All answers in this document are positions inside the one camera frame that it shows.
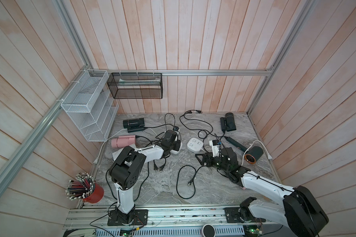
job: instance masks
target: black cable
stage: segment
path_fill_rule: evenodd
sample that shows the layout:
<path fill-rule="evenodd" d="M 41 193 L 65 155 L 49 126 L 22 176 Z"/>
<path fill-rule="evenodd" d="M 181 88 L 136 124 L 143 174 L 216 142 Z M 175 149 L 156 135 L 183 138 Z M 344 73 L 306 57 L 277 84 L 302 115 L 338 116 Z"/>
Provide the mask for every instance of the black cable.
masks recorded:
<path fill-rule="evenodd" d="M 165 165 L 166 165 L 166 158 L 162 157 L 161 159 L 165 159 L 165 163 L 163 165 L 161 165 L 160 167 L 158 167 L 156 165 L 156 160 L 153 160 L 154 170 L 160 170 L 160 171 L 164 170 Z"/>
<path fill-rule="evenodd" d="M 149 177 L 149 162 L 148 162 L 148 176 L 147 176 L 147 177 L 144 179 L 144 181 L 141 183 L 140 189 L 138 190 L 138 195 L 137 195 L 136 199 L 133 200 L 133 202 L 137 201 L 138 197 L 140 196 L 141 187 L 142 187 L 142 185 L 144 184 L 144 182 L 148 179 L 148 177 Z"/>
<path fill-rule="evenodd" d="M 189 167 L 191 167 L 191 168 L 193 168 L 193 169 L 195 170 L 194 176 L 191 178 L 191 180 L 190 180 L 189 183 L 187 184 L 187 185 L 189 186 L 189 185 L 191 185 L 191 183 L 192 183 L 192 185 L 194 186 L 194 193 L 191 195 L 191 197 L 188 197 L 188 198 L 187 198 L 187 197 L 185 197 L 185 198 L 182 197 L 182 196 L 179 194 L 179 192 L 178 192 L 179 174 L 180 174 L 181 170 L 182 170 L 183 168 L 185 168 L 186 166 L 189 166 Z M 198 170 L 196 170 L 196 169 L 195 169 L 193 166 L 191 166 L 191 165 L 184 165 L 184 166 L 182 166 L 182 167 L 180 168 L 180 170 L 178 171 L 177 183 L 176 183 L 176 186 L 175 186 L 175 189 L 176 189 L 176 191 L 177 191 L 177 194 L 178 194 L 178 196 L 179 196 L 180 198 L 183 198 L 183 199 L 190 199 L 190 198 L 194 197 L 195 192 L 196 192 L 195 183 L 194 183 L 194 178 L 195 178 L 195 176 L 197 175 L 197 173 L 198 173 L 198 171 L 200 170 L 200 168 L 202 168 L 202 167 L 205 167 L 205 166 L 199 167 Z"/>
<path fill-rule="evenodd" d="M 314 226 L 314 230 L 316 231 L 316 233 L 318 234 L 318 237 L 319 237 L 319 232 L 317 231 L 317 228 L 315 227 L 314 221 L 313 221 L 312 216 L 311 216 L 311 213 L 310 213 L 310 209 L 309 209 L 309 207 L 307 206 L 306 201 L 304 200 L 304 198 L 303 198 L 301 195 L 298 195 L 298 196 L 302 198 L 302 200 L 303 200 L 303 202 L 304 202 L 304 205 L 306 206 L 307 211 L 309 212 L 309 216 L 310 216 L 312 225 Z"/>
<path fill-rule="evenodd" d="M 283 190 L 286 190 L 286 191 L 288 191 L 288 192 L 293 192 L 293 191 L 287 190 L 286 188 L 281 187 L 281 186 L 279 186 L 279 185 L 277 185 L 277 184 L 274 184 L 274 183 L 272 183 L 272 182 L 269 182 L 269 181 L 267 181 L 266 179 L 261 178 L 259 175 L 256 176 L 256 175 L 251 174 L 251 173 L 248 173 L 248 172 L 246 172 L 246 174 L 253 175 L 253 176 L 256 177 L 257 179 L 264 180 L 265 182 L 268 182 L 268 183 L 270 183 L 270 184 L 272 184 L 272 185 L 274 185 L 274 186 L 277 186 L 277 187 L 279 187 L 282 191 L 283 191 Z"/>
<path fill-rule="evenodd" d="M 181 115 L 181 116 L 179 117 L 179 120 L 180 120 L 181 124 L 182 124 L 185 128 L 187 128 L 187 129 L 189 129 L 189 130 L 192 130 L 192 131 L 198 131 L 198 137 L 199 137 L 200 139 L 206 139 L 206 138 L 208 137 L 208 135 L 213 132 L 214 127 L 213 127 L 209 122 L 206 122 L 206 121 L 204 121 L 204 120 L 200 120 L 200 119 L 189 119 L 189 118 L 187 118 L 187 117 L 186 117 L 186 114 L 192 113 L 192 111 L 196 111 L 196 112 L 198 112 L 198 113 L 202 113 L 200 110 L 188 110 L 188 111 L 186 111 L 183 115 Z M 205 122 L 205 123 L 207 123 L 207 124 L 211 127 L 211 131 L 209 131 L 209 130 L 207 130 L 207 129 L 190 129 L 190 128 L 188 128 L 188 127 L 182 122 L 182 119 L 181 119 L 182 117 L 184 117 L 184 118 L 187 119 L 187 120 L 196 120 L 196 121 Z M 199 134 L 200 134 L 201 131 L 204 131 L 204 132 L 205 132 L 206 135 L 205 135 L 204 137 L 200 137 Z"/>
<path fill-rule="evenodd" d="M 256 176 L 256 175 L 251 174 L 251 173 L 248 173 L 248 172 L 247 172 L 247 174 L 253 175 L 253 176 L 256 177 L 257 179 L 264 180 L 265 182 L 268 182 L 268 183 L 270 183 L 270 184 L 272 184 L 272 185 L 274 185 L 274 186 L 277 186 L 277 187 L 279 187 L 282 191 L 283 191 L 283 190 L 286 190 L 286 191 L 288 191 L 288 192 L 293 192 L 293 191 L 287 190 L 287 189 L 284 188 L 284 187 L 281 187 L 281 186 L 279 186 L 279 185 L 276 185 L 276 184 L 274 184 L 274 183 L 271 183 L 271 182 L 267 181 L 266 179 L 261 178 L 259 175 Z M 319 233 L 318 233 L 318 231 L 316 230 L 314 221 L 313 221 L 312 216 L 311 216 L 311 213 L 310 213 L 310 209 L 309 209 L 309 207 L 307 206 L 306 201 L 304 200 L 304 198 L 303 198 L 301 195 L 298 194 L 298 196 L 302 198 L 302 200 L 303 200 L 303 202 L 304 202 L 304 205 L 306 206 L 306 209 L 307 209 L 307 211 L 308 211 L 308 213 L 309 213 L 309 216 L 310 216 L 312 225 L 314 226 L 314 230 L 317 232 L 318 237 L 319 237 Z"/>
<path fill-rule="evenodd" d="M 166 113 L 165 114 L 165 126 L 166 126 L 166 131 L 167 131 L 166 115 L 172 115 L 173 116 L 173 118 L 174 118 L 174 126 L 173 127 L 175 127 L 175 116 L 172 113 Z"/>
<path fill-rule="evenodd" d="M 152 141 L 149 140 L 147 137 L 136 135 L 136 138 L 139 138 L 139 137 L 145 138 L 145 139 L 148 140 L 150 143 L 152 142 Z"/>
<path fill-rule="evenodd" d="M 216 169 L 216 171 L 217 171 L 221 176 L 228 178 L 226 175 L 220 173 L 218 168 Z"/>
<path fill-rule="evenodd" d="M 165 133 L 165 132 L 161 132 L 160 134 L 158 134 L 157 136 L 155 136 L 155 138 L 160 139 L 160 138 L 158 138 L 158 136 L 161 135 L 161 134 L 163 134 L 163 133 Z"/>
<path fill-rule="evenodd" d="M 209 122 L 206 122 L 206 121 L 200 120 L 200 119 L 189 119 L 189 118 L 186 117 L 186 114 L 190 114 L 190 113 L 192 113 L 192 111 L 196 111 L 196 112 L 198 112 L 198 113 L 202 113 L 200 110 L 188 110 L 188 111 L 186 111 L 183 115 L 181 115 L 181 116 L 179 117 L 179 120 L 180 120 L 181 124 L 182 124 L 185 128 L 187 128 L 187 129 L 189 129 L 189 130 L 198 131 L 198 137 L 199 137 L 200 139 L 203 139 L 203 143 L 204 143 L 204 140 L 205 140 L 209 135 L 212 135 L 212 136 L 216 137 L 216 135 L 212 134 L 212 132 L 214 131 L 214 127 L 213 127 Z M 209 131 L 209 130 L 207 130 L 207 129 L 190 129 L 190 128 L 188 128 L 188 127 L 182 122 L 182 119 L 181 119 L 182 117 L 184 117 L 184 118 L 187 119 L 187 120 L 196 120 L 196 121 L 205 122 L 205 123 L 207 123 L 207 124 L 211 127 L 211 131 Z M 200 136 L 200 132 L 202 132 L 202 131 L 206 134 L 204 137 L 201 137 L 201 136 Z M 222 136 L 219 137 L 219 140 L 220 140 L 220 141 L 221 141 L 221 139 L 223 138 L 224 135 L 225 135 L 225 132 L 224 132 L 224 134 L 223 134 Z"/>
<path fill-rule="evenodd" d="M 90 226 L 95 227 L 95 228 L 102 229 L 102 230 L 104 230 L 105 232 L 107 232 L 108 234 L 110 234 L 110 235 L 112 235 L 113 237 L 115 237 L 115 236 L 114 236 L 111 232 L 109 232 L 108 230 L 103 229 L 103 228 L 101 228 L 101 227 L 99 227 L 99 226 L 95 226 L 95 225 L 92 224 L 92 223 L 94 223 L 95 221 L 97 221 L 97 220 L 99 220 L 99 219 L 101 219 L 101 218 L 103 218 L 103 217 L 105 217 L 105 216 L 108 216 L 108 215 L 109 215 L 109 208 L 108 208 L 107 214 L 105 214 L 105 215 L 102 216 L 102 217 L 99 217 L 99 218 L 96 219 L 96 220 L 91 221 Z"/>
<path fill-rule="evenodd" d="M 155 126 L 155 127 L 144 127 L 145 129 L 155 129 L 156 127 L 162 127 L 162 126 L 165 126 L 165 125 L 170 125 L 172 127 L 174 127 L 174 125 L 172 124 L 163 124 L 163 125 L 159 125 L 159 126 Z"/>
<path fill-rule="evenodd" d="M 272 232 L 269 232 L 269 233 L 266 233 L 266 234 L 262 234 L 262 235 L 260 235 L 259 237 L 261 237 L 261 236 L 263 236 L 263 235 L 275 233 L 275 232 L 279 231 L 280 229 L 282 229 L 283 226 L 284 226 L 284 225 L 281 225 L 281 227 L 280 227 L 278 230 L 275 230 L 275 231 L 272 231 Z"/>
<path fill-rule="evenodd" d="M 115 195 L 114 195 L 114 192 L 112 191 L 111 185 L 109 185 L 109 182 L 108 182 L 108 179 L 107 179 L 107 174 L 108 174 L 108 172 L 109 172 L 109 169 L 108 169 L 107 172 L 105 173 L 105 181 L 107 182 L 108 187 L 109 187 L 109 189 L 111 190 L 112 197 L 114 197 L 114 199 L 117 200 L 117 198 L 116 198 Z"/>

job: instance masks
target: white power cord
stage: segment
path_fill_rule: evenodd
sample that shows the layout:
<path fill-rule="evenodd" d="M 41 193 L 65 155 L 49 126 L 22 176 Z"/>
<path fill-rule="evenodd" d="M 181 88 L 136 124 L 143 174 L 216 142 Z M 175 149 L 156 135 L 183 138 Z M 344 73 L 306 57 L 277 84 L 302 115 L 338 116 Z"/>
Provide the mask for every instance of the white power cord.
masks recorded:
<path fill-rule="evenodd" d="M 96 157 L 96 159 L 95 159 L 94 162 L 93 162 L 94 164 L 97 164 L 97 163 L 98 163 L 99 156 L 100 156 L 100 153 L 102 152 L 102 149 L 103 149 L 104 144 L 105 144 L 109 139 L 113 138 L 114 136 L 116 136 L 116 134 L 118 134 L 119 132 L 121 132 L 121 131 L 123 131 L 123 130 L 126 130 L 126 129 L 122 129 L 122 130 L 118 131 L 117 133 L 115 133 L 114 135 L 112 135 L 112 136 L 109 137 L 106 141 L 104 141 L 104 142 L 102 143 L 102 146 L 100 147 L 98 156 Z"/>
<path fill-rule="evenodd" d="M 266 147 L 265 147 L 265 145 L 260 141 L 260 140 L 254 140 L 253 142 L 252 142 L 252 144 L 251 144 L 251 146 L 250 147 L 248 147 L 248 149 L 244 152 L 244 154 L 242 155 L 242 162 L 241 162 L 241 166 L 244 164 L 244 156 L 245 156 L 245 154 L 247 153 L 247 151 L 249 151 L 249 149 L 253 146 L 253 144 L 255 143 L 255 142 L 259 142 L 261 145 L 262 145 L 262 147 L 263 147 L 263 149 L 264 149 L 264 152 L 265 152 L 265 154 L 266 154 L 266 156 L 267 156 L 267 158 L 268 159 L 273 159 L 273 157 L 268 153 L 268 150 L 266 149 Z"/>
<path fill-rule="evenodd" d="M 158 134 L 153 129 L 151 129 L 150 127 L 149 127 L 149 129 L 155 133 L 156 137 L 158 136 Z"/>

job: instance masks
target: wooden plank wall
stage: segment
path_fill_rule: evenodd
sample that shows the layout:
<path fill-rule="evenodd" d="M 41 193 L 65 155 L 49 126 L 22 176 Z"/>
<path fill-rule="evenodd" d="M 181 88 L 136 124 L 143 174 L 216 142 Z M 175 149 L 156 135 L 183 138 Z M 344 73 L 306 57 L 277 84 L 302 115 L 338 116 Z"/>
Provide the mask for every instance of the wooden plank wall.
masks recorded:
<path fill-rule="evenodd" d="M 321 236 L 356 236 L 356 0 L 319 1 L 251 118 L 283 183 L 327 213 Z"/>
<path fill-rule="evenodd" d="M 0 1 L 0 169 L 84 66 L 53 1 Z M 64 187 L 98 144 L 63 113 L 0 199 L 0 236 L 61 236 Z"/>
<path fill-rule="evenodd" d="M 65 0 L 96 69 L 269 68 L 304 0 Z M 163 77 L 124 113 L 247 111 L 264 77 Z"/>

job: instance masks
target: pencil holder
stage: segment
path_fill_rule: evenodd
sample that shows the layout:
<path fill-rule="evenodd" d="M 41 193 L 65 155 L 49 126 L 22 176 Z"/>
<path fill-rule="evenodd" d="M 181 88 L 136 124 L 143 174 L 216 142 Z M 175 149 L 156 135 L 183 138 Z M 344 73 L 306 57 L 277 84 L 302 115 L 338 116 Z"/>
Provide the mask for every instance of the pencil holder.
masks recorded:
<path fill-rule="evenodd" d="M 89 203 L 97 203 L 99 202 L 104 196 L 104 190 L 101 186 L 98 184 L 95 184 L 94 187 L 94 192 L 91 193 L 90 196 L 82 199 L 83 202 L 89 202 Z"/>

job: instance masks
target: pink hair dryer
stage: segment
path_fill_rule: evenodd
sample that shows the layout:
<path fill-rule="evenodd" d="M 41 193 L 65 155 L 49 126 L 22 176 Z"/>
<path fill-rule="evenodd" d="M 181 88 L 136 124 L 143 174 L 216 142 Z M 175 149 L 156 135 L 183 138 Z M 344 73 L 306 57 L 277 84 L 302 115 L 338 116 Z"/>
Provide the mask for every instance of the pink hair dryer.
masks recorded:
<path fill-rule="evenodd" d="M 136 135 L 124 135 L 111 140 L 112 148 L 123 148 L 133 143 L 136 143 Z"/>

